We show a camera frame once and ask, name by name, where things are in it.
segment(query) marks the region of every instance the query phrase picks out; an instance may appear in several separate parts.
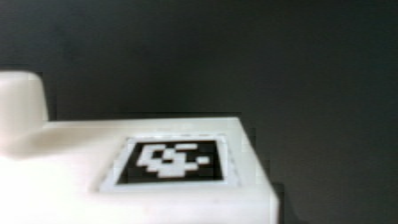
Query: white plastic block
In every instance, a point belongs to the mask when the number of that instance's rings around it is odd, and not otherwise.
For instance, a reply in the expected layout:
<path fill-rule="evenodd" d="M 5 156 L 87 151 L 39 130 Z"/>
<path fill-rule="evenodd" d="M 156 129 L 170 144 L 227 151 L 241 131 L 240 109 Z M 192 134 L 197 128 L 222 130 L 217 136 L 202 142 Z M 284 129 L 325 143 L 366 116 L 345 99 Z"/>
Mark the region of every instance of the white plastic block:
<path fill-rule="evenodd" d="M 48 122 L 23 72 L 0 73 L 0 100 L 2 223 L 277 223 L 236 118 Z"/>

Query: white cube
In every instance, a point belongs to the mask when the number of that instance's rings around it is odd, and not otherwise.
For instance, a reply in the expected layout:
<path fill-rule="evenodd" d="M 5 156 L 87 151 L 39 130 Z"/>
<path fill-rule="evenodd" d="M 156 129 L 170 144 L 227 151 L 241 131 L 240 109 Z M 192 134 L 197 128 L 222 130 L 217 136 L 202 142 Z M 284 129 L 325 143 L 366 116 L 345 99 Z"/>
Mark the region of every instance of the white cube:
<path fill-rule="evenodd" d="M 44 122 L 7 142 L 2 223 L 277 223 L 236 118 Z"/>

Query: black background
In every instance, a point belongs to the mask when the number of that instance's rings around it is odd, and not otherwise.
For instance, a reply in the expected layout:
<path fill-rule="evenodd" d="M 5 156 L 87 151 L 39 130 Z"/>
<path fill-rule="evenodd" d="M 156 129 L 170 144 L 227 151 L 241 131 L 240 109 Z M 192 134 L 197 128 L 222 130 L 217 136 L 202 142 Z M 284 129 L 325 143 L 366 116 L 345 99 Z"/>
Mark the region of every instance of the black background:
<path fill-rule="evenodd" d="M 398 3 L 275 2 L 0 1 L 0 68 L 51 120 L 238 115 L 284 223 L 396 223 Z"/>

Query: white cylindrical block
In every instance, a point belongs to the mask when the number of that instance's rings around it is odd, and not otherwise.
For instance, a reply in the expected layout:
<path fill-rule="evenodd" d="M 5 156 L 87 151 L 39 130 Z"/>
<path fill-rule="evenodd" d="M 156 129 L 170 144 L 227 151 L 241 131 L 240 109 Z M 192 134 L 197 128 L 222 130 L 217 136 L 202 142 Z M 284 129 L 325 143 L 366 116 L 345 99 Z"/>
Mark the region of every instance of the white cylindrical block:
<path fill-rule="evenodd" d="M 28 72 L 0 72 L 0 146 L 26 136 L 48 121 L 42 82 Z"/>

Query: white object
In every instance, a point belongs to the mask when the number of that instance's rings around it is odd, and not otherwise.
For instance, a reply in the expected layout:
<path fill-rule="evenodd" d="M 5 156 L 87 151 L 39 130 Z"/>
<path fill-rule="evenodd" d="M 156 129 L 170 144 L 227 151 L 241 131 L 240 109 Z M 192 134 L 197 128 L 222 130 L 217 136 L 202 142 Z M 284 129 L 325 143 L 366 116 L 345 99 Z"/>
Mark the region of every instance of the white object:
<path fill-rule="evenodd" d="M 217 142 L 222 180 L 181 179 L 215 162 L 186 159 L 202 140 Z M 121 186 L 138 150 L 130 146 L 142 141 L 158 146 L 140 152 L 137 167 L 154 164 L 142 172 L 158 176 Z M 179 165 L 149 156 L 156 150 Z M 48 122 L 41 79 L 26 72 L 0 72 L 0 180 L 2 223 L 277 223 L 277 197 L 238 119 Z"/>

